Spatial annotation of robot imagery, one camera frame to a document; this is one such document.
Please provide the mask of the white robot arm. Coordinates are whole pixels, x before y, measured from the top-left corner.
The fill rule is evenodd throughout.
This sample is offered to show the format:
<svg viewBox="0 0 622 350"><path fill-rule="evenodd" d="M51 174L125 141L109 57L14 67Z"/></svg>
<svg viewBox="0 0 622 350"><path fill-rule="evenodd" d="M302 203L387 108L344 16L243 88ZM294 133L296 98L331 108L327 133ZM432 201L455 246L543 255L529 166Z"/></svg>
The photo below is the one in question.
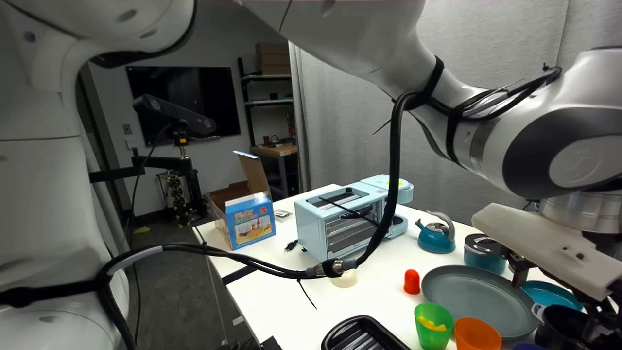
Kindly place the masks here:
<svg viewBox="0 0 622 350"><path fill-rule="evenodd" d="M199 0L2 0L2 350L117 350L129 255L99 234L76 80L177 49ZM426 0L239 0L294 45L385 92L434 152L537 213L488 205L478 230L587 302L583 341L620 335L620 261L597 248L620 230L622 47L515 90L457 80L416 34Z"/></svg>

